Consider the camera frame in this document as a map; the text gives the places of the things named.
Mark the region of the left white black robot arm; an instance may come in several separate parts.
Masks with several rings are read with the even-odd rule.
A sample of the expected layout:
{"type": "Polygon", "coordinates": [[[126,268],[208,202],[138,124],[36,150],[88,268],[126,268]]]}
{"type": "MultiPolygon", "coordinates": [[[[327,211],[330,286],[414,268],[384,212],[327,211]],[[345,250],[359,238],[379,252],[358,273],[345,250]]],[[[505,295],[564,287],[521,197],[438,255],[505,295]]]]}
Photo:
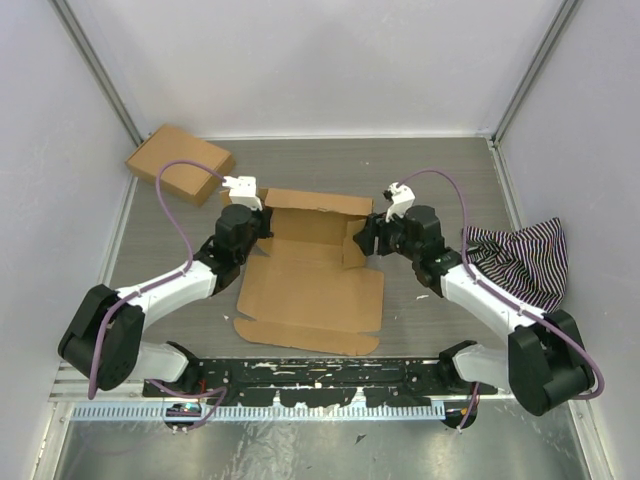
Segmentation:
{"type": "Polygon", "coordinates": [[[146,328],[170,313],[229,287],[256,242],[271,237],[273,210],[231,204],[215,231],[180,267],[117,290],[92,287],[58,346],[59,356],[89,380],[88,397],[127,380],[147,380],[181,397],[199,396],[200,360],[179,344],[143,341],[146,328]]]}

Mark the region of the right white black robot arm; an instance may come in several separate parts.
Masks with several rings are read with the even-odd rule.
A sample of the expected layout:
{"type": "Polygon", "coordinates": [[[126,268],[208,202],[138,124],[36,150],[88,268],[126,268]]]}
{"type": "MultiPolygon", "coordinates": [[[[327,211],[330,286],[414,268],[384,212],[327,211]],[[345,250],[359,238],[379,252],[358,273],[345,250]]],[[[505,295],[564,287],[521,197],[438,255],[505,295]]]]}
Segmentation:
{"type": "Polygon", "coordinates": [[[504,341],[503,349],[464,341],[442,351],[437,367],[447,392],[458,395],[485,384],[512,393],[536,416],[603,392],[602,372],[587,354],[574,318],[528,305],[482,277],[446,245],[433,208],[371,214],[352,238],[366,256],[395,253],[408,259],[421,285],[470,312],[504,341]]]}

